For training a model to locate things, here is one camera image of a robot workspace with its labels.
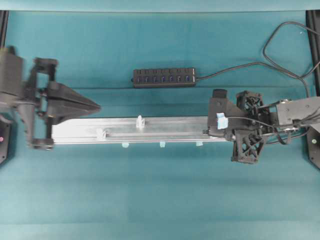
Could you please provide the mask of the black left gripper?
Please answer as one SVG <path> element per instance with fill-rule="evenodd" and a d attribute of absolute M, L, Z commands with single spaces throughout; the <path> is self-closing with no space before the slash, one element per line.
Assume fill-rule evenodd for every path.
<path fill-rule="evenodd" d="M 72 88 L 56 82 L 55 74 L 58 61 L 52 58 L 35 58 L 29 77 L 22 84 L 22 97 L 17 101 L 17 112 L 24 124 L 27 145 L 37 150 L 52 150 L 52 119 L 54 123 L 62 123 L 97 113 L 100 105 L 84 97 Z M 38 88 L 38 73 L 48 76 L 46 88 Z M 42 111 L 42 98 L 48 97 L 47 113 Z M 45 138 L 35 138 L 35 118 L 45 121 Z"/>

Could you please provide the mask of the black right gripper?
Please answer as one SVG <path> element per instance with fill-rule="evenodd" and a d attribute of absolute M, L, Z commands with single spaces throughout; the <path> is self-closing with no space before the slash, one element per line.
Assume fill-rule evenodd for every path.
<path fill-rule="evenodd" d="M 236 95 L 236 106 L 244 111 L 244 116 L 236 117 L 239 125 L 232 130 L 233 162 L 255 164 L 267 142 L 267 134 L 272 132 L 271 113 L 264 107 L 260 93 L 243 91 Z"/>

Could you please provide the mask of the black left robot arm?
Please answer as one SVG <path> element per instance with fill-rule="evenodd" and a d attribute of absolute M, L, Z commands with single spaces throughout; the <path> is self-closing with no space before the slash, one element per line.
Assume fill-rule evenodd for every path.
<path fill-rule="evenodd" d="M 0 50 L 0 106 L 18 112 L 29 147 L 51 150 L 54 125 L 97 113 L 101 106 L 56 81 L 56 59 L 35 58 L 26 81 L 23 63 L 13 46 Z"/>

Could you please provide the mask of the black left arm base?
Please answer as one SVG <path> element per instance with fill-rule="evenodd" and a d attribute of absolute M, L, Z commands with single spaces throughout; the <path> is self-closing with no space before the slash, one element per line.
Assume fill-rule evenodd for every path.
<path fill-rule="evenodd" d="M 9 143 L 12 125 L 0 121 L 0 163 L 2 164 L 8 157 Z"/>

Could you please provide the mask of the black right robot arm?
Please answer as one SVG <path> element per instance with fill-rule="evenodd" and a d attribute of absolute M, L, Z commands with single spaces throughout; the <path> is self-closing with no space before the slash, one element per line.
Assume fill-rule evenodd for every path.
<path fill-rule="evenodd" d="M 309 160 L 315 167 L 320 166 L 318 96 L 264 104 L 260 94 L 244 91 L 224 114 L 228 126 L 223 135 L 233 142 L 233 162 L 255 164 L 264 146 L 287 146 L 292 140 L 306 136 Z"/>

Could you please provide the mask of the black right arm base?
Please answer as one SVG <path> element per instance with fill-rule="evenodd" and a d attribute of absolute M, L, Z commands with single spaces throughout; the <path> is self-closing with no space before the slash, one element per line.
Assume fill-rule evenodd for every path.
<path fill-rule="evenodd" d="M 320 133 L 311 126 L 307 127 L 306 134 L 307 154 L 309 162 L 320 169 Z"/>

